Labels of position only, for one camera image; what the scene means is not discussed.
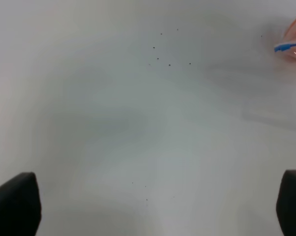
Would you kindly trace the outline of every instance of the white surface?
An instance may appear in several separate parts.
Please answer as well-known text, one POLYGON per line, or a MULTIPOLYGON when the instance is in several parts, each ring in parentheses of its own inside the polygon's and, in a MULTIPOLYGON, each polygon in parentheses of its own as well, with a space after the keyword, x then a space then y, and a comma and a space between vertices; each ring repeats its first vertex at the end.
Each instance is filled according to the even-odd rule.
POLYGON ((38 236, 281 235, 296 72, 271 47, 295 16, 296 0, 1 0, 0 184, 36 172, 38 236))

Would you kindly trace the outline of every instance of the black object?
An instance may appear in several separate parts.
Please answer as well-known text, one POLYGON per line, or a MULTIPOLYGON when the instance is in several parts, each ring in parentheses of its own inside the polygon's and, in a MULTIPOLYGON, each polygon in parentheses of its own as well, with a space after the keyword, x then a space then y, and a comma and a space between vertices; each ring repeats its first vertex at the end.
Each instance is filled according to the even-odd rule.
POLYGON ((296 170, 282 177, 276 211, 284 236, 296 236, 296 170))
POLYGON ((0 236, 34 236, 40 221, 34 173, 21 173, 0 187, 0 236))

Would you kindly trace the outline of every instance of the white table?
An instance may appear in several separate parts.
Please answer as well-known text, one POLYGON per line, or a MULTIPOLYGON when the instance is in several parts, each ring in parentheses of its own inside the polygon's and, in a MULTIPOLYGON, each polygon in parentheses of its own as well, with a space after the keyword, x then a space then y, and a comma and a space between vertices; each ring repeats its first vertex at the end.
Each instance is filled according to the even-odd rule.
POLYGON ((295 16, 296 0, 1 0, 0 184, 37 174, 38 236, 281 235, 296 72, 271 47, 295 16))

